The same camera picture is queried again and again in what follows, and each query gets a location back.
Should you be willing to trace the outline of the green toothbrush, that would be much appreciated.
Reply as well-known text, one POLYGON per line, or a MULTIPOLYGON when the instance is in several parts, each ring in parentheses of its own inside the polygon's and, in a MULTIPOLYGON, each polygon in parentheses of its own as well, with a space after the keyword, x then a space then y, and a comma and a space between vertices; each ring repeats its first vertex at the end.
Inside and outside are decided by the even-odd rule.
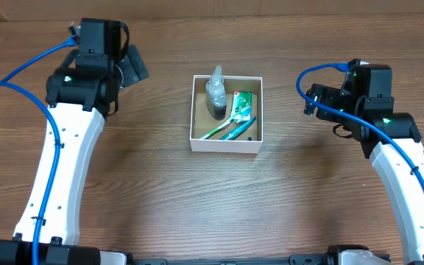
POLYGON ((251 112, 252 112, 252 108, 251 107, 237 108, 236 109, 236 112, 233 115, 231 115, 229 117, 229 119, 227 119, 224 123, 222 123, 218 127, 214 128, 213 130, 211 130, 210 132, 208 132, 204 136, 202 136, 200 138, 200 140, 209 139, 211 136, 215 135, 218 131, 223 130, 226 127, 228 127, 233 121, 235 121, 237 119, 238 116, 240 116, 240 117, 246 116, 248 114, 251 114, 251 112))

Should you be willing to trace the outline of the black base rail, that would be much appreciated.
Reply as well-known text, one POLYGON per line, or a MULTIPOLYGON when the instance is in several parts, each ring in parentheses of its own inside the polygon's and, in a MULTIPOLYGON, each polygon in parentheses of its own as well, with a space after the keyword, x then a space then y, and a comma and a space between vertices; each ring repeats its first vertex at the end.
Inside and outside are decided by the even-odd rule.
POLYGON ((323 254, 293 254, 279 258, 215 258, 167 260, 165 258, 136 259, 128 252, 100 252, 100 264, 127 265, 337 265, 391 264, 389 254, 374 255, 362 245, 332 245, 323 254))

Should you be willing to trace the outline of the green soap packet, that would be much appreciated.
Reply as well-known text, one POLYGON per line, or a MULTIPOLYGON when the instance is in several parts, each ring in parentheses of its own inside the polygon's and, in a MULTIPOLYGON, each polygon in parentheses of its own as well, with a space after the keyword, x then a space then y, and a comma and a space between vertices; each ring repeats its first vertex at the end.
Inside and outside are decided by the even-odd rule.
POLYGON ((242 123, 251 119, 253 97, 252 92, 234 92, 230 115, 235 122, 242 123))

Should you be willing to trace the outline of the clear plastic bottle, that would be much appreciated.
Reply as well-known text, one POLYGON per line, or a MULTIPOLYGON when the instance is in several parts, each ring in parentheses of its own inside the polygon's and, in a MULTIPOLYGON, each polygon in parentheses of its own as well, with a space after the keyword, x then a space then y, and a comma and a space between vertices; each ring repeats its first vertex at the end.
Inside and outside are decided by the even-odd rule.
POLYGON ((222 67, 217 66, 205 85, 206 105, 209 113, 216 120, 225 117, 227 109, 227 94, 224 86, 222 67))

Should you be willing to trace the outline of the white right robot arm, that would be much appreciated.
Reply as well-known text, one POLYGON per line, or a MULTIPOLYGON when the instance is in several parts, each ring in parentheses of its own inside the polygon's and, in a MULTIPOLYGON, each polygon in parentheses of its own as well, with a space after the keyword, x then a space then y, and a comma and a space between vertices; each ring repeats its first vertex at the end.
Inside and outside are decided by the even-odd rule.
POLYGON ((342 86, 314 83, 303 91, 303 77, 320 67, 304 70, 296 81, 304 114, 333 122, 361 144, 389 197, 404 263, 424 264, 424 147, 412 115, 394 111, 391 67, 360 59, 324 67, 344 73, 342 86))

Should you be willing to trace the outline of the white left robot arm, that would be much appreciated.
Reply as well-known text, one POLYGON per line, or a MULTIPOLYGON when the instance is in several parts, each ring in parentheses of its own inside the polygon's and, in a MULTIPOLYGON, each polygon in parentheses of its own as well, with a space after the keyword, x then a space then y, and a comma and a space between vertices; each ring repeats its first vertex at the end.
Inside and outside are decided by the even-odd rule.
POLYGON ((82 247, 80 205, 89 163, 119 92, 149 73, 121 21, 84 18, 69 27, 68 54, 36 105, 47 120, 32 192, 0 264, 131 264, 128 252, 82 247))

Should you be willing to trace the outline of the teal toothpaste tube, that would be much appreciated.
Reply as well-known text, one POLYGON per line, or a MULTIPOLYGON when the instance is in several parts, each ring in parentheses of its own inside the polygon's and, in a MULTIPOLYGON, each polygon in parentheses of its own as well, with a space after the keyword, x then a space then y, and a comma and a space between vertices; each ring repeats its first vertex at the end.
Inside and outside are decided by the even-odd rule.
POLYGON ((254 117, 253 119, 244 122, 243 124, 237 126, 235 129, 231 130, 228 134, 222 136, 220 140, 233 141, 237 139, 241 134, 247 131, 256 122, 256 120, 257 118, 254 117))

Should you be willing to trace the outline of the white cardboard box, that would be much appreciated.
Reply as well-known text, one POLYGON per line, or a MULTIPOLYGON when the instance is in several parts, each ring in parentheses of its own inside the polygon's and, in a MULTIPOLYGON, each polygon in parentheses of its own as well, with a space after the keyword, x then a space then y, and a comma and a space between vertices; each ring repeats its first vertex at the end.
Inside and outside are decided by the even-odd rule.
POLYGON ((263 79, 260 77, 225 76, 224 85, 227 93, 227 115, 230 115, 233 94, 235 91, 252 92, 253 104, 251 116, 256 117, 256 122, 237 139, 223 141, 220 138, 233 130, 237 124, 233 123, 223 131, 206 140, 202 136, 218 127, 224 120, 216 120, 209 113, 206 106, 205 85, 209 80, 208 75, 195 75, 192 82, 191 96, 191 122, 189 141, 193 152, 234 152, 257 154, 264 139, 264 93, 263 79))

